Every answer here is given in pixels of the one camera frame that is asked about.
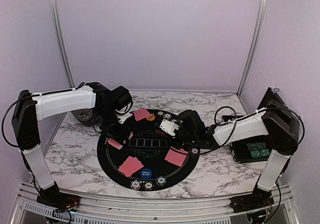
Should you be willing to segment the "red playing card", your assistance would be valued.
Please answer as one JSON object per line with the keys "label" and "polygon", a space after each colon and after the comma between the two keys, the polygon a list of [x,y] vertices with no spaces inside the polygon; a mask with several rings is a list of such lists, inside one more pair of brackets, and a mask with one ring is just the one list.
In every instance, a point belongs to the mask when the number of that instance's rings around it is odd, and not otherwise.
{"label": "red playing card", "polygon": [[186,157],[187,155],[185,154],[168,152],[164,160],[178,167],[182,167]]}
{"label": "red playing card", "polygon": [[144,119],[146,116],[150,115],[147,109],[141,108],[133,112],[134,119],[138,122]]}
{"label": "red playing card", "polygon": [[145,117],[145,119],[149,122],[152,122],[156,119],[154,114],[149,114],[148,116]]}
{"label": "red playing card", "polygon": [[122,165],[119,166],[119,171],[123,173],[130,173],[139,166],[138,159],[129,156]]}
{"label": "red playing card", "polygon": [[119,167],[118,171],[124,174],[126,177],[130,177],[143,167],[144,165],[136,157],[129,156]]}
{"label": "red playing card", "polygon": [[188,155],[188,152],[183,149],[176,150],[174,148],[171,148],[168,151],[167,155],[165,156],[164,160],[178,167],[181,167],[187,155]]}

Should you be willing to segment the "red playing card deck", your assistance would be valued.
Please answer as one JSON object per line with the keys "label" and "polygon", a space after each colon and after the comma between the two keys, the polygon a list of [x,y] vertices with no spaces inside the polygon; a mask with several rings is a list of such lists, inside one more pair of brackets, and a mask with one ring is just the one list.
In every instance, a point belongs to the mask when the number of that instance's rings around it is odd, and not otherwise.
{"label": "red playing card deck", "polygon": [[112,147],[118,149],[118,150],[121,150],[122,147],[123,147],[122,144],[118,143],[117,141],[115,141],[115,140],[112,139],[112,138],[109,138],[109,139],[107,140],[107,143],[108,143],[109,145],[111,145]]}

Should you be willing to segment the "blue small blind button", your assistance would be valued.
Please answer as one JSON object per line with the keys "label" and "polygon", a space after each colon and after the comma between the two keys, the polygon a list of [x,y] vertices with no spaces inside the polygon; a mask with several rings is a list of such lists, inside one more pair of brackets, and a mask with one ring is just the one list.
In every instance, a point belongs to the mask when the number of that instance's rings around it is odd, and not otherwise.
{"label": "blue small blind button", "polygon": [[150,169],[145,168],[140,171],[140,176],[144,180],[148,180],[152,177],[153,173]]}

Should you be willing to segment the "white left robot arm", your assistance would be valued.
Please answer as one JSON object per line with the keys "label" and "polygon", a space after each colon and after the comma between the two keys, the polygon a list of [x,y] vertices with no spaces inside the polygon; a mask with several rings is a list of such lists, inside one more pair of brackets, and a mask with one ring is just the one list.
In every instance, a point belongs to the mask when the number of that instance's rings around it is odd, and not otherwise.
{"label": "white left robot arm", "polygon": [[127,114],[121,110],[132,105],[128,89],[119,86],[110,90],[99,82],[82,82],[77,87],[48,92],[20,92],[13,104],[12,128],[26,166],[51,206],[60,206],[64,199],[41,149],[39,122],[72,111],[92,110],[101,121],[102,133],[123,142],[129,140],[131,130],[121,123],[120,117]]}

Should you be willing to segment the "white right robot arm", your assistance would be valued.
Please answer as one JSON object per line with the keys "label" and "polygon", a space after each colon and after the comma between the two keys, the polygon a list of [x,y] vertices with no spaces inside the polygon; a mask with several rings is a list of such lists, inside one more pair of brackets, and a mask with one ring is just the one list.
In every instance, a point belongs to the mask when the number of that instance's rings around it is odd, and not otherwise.
{"label": "white right robot arm", "polygon": [[247,203],[258,208],[267,200],[267,193],[281,175],[288,160],[305,137],[306,128],[301,117],[286,106],[268,105],[255,112],[227,122],[205,126],[195,110],[181,112],[176,121],[163,119],[160,132],[174,140],[175,145],[189,144],[207,152],[228,143],[253,137],[268,136],[271,152],[256,183],[257,190],[248,196]]}

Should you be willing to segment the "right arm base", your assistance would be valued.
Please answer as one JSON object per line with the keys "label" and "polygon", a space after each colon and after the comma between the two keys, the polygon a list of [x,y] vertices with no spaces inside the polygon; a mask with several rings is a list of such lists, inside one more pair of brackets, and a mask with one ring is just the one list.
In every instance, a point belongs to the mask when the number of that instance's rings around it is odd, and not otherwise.
{"label": "right arm base", "polygon": [[271,191],[257,190],[232,197],[229,206],[234,213],[248,212],[246,217],[250,223],[262,223],[270,214],[267,207],[272,208],[274,203]]}

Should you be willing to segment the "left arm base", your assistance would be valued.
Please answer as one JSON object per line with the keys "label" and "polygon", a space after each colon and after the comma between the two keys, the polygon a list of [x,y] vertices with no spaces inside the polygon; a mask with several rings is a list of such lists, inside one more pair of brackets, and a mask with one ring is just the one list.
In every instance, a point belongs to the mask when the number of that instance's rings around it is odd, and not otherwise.
{"label": "left arm base", "polygon": [[58,212],[77,211],[80,197],[78,195],[61,192],[57,183],[43,189],[37,188],[38,196],[36,201],[40,204],[56,208]]}

